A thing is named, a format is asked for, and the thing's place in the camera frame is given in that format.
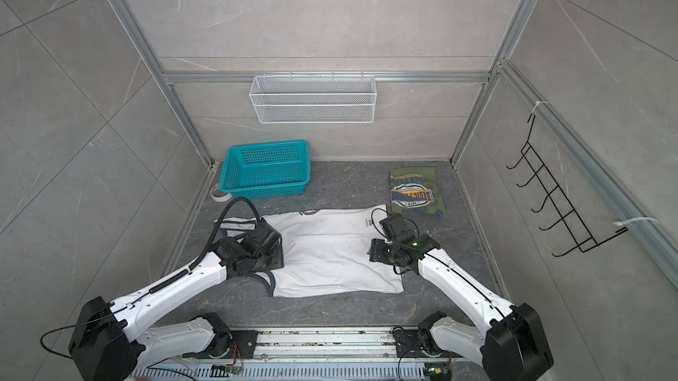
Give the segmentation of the teal plastic basket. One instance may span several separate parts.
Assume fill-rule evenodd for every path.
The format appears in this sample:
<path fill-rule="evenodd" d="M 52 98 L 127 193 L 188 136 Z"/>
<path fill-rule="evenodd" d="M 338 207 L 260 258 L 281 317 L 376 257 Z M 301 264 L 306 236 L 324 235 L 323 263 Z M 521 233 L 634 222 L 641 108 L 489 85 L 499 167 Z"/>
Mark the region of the teal plastic basket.
<path fill-rule="evenodd" d="M 239 145 L 224 160 L 220 190 L 248 199 L 299 195 L 310 176 L 310 149 L 303 140 Z"/>

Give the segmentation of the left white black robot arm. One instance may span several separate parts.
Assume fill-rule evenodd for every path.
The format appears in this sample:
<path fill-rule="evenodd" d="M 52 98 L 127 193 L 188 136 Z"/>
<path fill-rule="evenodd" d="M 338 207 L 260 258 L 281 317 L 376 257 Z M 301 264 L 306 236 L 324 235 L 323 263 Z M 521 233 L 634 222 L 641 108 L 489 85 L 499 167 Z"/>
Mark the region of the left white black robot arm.
<path fill-rule="evenodd" d="M 230 328 L 214 312 L 183 324 L 156 322 L 199 293 L 239 276 L 261 277 L 284 267 L 282 236 L 264 219 L 234 237 L 211 241 L 204 257 L 112 302 L 85 303 L 68 352 L 85 380 L 124 380 L 135 370 L 175 356 L 236 356 Z"/>

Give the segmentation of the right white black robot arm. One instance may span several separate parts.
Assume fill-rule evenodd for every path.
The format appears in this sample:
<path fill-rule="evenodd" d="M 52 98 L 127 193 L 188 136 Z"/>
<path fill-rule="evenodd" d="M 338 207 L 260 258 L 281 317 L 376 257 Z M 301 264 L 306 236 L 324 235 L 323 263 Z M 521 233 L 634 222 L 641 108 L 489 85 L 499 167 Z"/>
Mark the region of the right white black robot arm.
<path fill-rule="evenodd" d="M 388 214 L 373 225 L 378 236 L 371 242 L 371 262 L 427 280 L 471 320 L 465 325 L 435 312 L 418 324 L 418 344 L 405 356 L 461 356 L 482 367 L 492 380 L 537 380 L 554 366 L 540 315 L 533 307 L 515 305 L 485 287 L 403 216 Z"/>

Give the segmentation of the white tank top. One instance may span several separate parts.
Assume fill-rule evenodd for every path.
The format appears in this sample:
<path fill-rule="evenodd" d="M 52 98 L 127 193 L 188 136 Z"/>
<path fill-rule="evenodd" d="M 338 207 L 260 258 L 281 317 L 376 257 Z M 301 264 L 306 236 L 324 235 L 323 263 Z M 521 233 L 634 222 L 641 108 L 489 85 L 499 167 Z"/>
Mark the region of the white tank top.
<path fill-rule="evenodd" d="M 252 277 L 272 297 L 302 298 L 368 291 L 404 292 L 402 279 L 388 264 L 369 260 L 377 230 L 368 209 L 317 210 L 266 215 L 282 235 L 284 267 Z"/>

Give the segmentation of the green tank top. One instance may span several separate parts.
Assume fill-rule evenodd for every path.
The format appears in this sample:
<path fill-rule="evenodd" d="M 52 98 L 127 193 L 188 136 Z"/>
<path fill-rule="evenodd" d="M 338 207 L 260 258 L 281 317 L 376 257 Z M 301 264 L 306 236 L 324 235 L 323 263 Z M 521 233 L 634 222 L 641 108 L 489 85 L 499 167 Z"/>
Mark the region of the green tank top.
<path fill-rule="evenodd" d="M 398 167 L 388 174 L 390 209 L 405 217 L 441 217 L 446 207 L 433 167 Z"/>

